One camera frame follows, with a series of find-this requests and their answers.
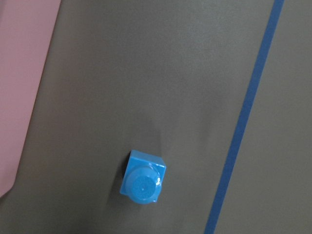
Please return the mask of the small blue toy block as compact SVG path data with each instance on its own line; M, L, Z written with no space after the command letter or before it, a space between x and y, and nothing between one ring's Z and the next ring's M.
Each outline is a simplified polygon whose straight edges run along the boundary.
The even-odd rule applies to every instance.
M161 157L132 150L120 193L137 204L156 203L165 173L166 164Z

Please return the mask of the pink plastic box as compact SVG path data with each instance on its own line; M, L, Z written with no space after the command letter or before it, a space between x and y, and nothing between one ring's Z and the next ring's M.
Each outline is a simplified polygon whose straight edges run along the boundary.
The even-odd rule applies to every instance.
M15 183L59 0L0 2L0 195Z

